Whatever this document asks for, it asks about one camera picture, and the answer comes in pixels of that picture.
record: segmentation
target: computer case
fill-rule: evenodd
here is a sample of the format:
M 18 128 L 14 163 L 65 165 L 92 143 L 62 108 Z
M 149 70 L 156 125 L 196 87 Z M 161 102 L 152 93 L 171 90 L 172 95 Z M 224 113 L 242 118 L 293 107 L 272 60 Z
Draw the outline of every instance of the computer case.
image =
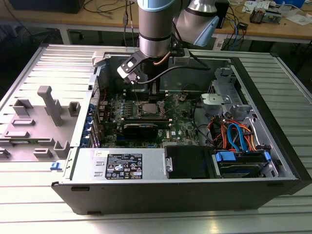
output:
M 52 11 L 77 14 L 84 0 L 9 0 L 15 10 Z

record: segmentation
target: table leg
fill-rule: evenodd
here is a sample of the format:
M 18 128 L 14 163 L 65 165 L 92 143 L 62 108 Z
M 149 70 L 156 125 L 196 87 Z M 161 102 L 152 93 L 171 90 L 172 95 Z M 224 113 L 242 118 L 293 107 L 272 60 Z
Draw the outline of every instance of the table leg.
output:
M 99 42 L 100 44 L 103 44 L 104 41 L 103 41 L 103 34 L 102 34 L 102 31 L 98 31 L 98 32 L 97 32 L 97 36 L 98 36 L 98 42 Z
M 217 34 L 214 42 L 213 50 L 221 50 L 224 40 L 228 37 L 228 34 Z
M 69 31 L 67 30 L 67 27 L 63 26 L 59 28 L 60 35 L 63 40 L 64 45 L 71 45 L 72 40 L 70 39 Z

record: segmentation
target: wooden desk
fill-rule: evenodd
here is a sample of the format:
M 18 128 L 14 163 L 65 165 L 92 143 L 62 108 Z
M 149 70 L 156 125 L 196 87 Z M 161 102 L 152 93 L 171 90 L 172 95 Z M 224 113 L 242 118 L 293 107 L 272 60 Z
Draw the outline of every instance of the wooden desk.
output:
M 17 11 L 14 10 L 11 4 L 6 0 L 9 9 L 25 26 L 28 27 L 44 27 L 44 28 L 57 28 L 61 32 L 64 44 L 71 44 L 68 30 L 95 30 L 95 31 L 123 31 L 122 18 L 124 8 L 120 8 L 112 12 L 112 19 L 102 16 L 97 13 L 92 13 L 84 10 L 83 8 L 78 14 L 66 14 L 59 12 L 42 12 L 42 11 Z M 115 0 L 97 0 L 98 5 L 114 3 Z M 114 5 L 103 7 L 102 9 L 110 10 L 119 6 L 124 6 L 124 2 L 120 1 Z M 96 11 L 94 2 L 87 5 L 87 9 Z M 138 8 L 137 5 L 132 5 L 133 10 L 133 23 L 135 32 L 138 32 Z M 20 24 L 10 15 L 7 11 L 3 0 L 0 0 L 0 24 L 8 24 L 20 26 Z M 127 32 L 130 32 L 130 24 L 128 25 Z
M 114 3 L 114 0 L 97 0 L 98 5 Z M 64 44 L 70 44 L 68 35 L 69 29 L 76 30 L 97 30 L 97 31 L 123 31 L 122 18 L 124 8 L 120 8 L 112 12 L 113 19 L 109 19 L 97 13 L 91 13 L 84 9 L 78 14 L 66 14 L 57 12 L 39 12 L 39 11 L 15 11 L 8 3 L 12 13 L 26 26 L 33 27 L 50 27 L 60 30 Z M 123 2 L 118 2 L 115 5 L 107 6 L 106 9 L 123 6 Z M 94 2 L 87 5 L 87 9 L 96 10 Z M 133 5 L 133 23 L 135 32 L 138 32 L 138 10 L 137 5 Z M 294 43 L 309 43 L 312 39 L 312 24 L 301 26 L 285 18 L 280 24 L 253 24 L 249 21 L 249 13 L 242 13 L 242 6 L 233 6 L 235 15 L 242 21 L 247 23 L 248 30 L 245 39 L 250 40 L 265 40 L 279 42 L 294 42 Z M 311 10 L 312 6 L 304 5 L 303 10 Z M 9 14 L 0 0 L 0 21 L 2 24 L 19 25 L 18 22 Z M 222 29 L 216 29 L 213 37 L 217 38 L 215 45 L 222 42 L 233 33 L 233 28 L 228 20 L 225 21 Z

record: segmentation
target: floor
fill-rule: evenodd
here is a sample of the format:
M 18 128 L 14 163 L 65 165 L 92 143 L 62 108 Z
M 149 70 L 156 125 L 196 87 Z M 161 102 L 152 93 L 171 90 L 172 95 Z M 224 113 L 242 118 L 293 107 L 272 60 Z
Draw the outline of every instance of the floor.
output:
M 29 33 L 25 29 L 17 28 L 16 30 L 18 31 L 18 36 L 16 38 L 11 37 L 8 33 L 5 34 L 4 31 L 0 31 L 0 98 L 2 98 L 6 93 L 6 90 L 10 88 L 16 77 L 42 42 L 55 44 L 62 43 L 61 39 L 57 36 L 55 38 L 41 36 L 37 37 L 33 42 L 30 42 Z M 28 30 L 32 34 L 42 31 L 42 29 L 38 28 L 28 28 Z M 124 46 L 123 34 L 119 32 L 102 32 L 104 41 L 99 41 L 97 31 L 82 31 L 82 33 L 84 39 L 80 39 L 78 34 L 72 35 L 73 44 Z M 211 50 L 214 41 L 215 39 L 211 39 L 204 49 Z M 133 45 L 132 35 L 130 33 L 126 35 L 126 42 L 128 46 Z M 251 41 L 244 40 L 242 45 L 237 46 L 234 50 L 251 52 L 270 51 L 277 53 L 293 71 L 297 69 L 298 63 L 305 61 L 303 67 L 296 74 L 307 89 L 312 92 L 312 56 L 303 58 L 306 48 L 307 45 L 301 45 L 297 48 L 297 44 L 293 43 L 276 42 L 272 45 L 271 42 L 254 41 L 252 43 Z

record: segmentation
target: paper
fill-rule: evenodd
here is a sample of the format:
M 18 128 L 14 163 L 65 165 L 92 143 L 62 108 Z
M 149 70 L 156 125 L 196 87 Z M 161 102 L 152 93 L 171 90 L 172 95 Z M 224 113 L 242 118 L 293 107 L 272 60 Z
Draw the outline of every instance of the paper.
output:
M 252 13 L 254 11 L 254 8 L 263 8 L 268 10 L 270 5 L 270 1 L 246 1 L 243 7 L 243 12 Z
M 312 19 L 311 18 L 302 16 L 302 15 L 294 15 L 294 16 L 291 16 L 291 17 L 287 17 L 286 19 L 288 19 L 288 20 L 290 20 L 292 22 L 295 22 L 297 24 L 300 24 L 300 25 L 306 25 L 308 23 L 312 23 Z

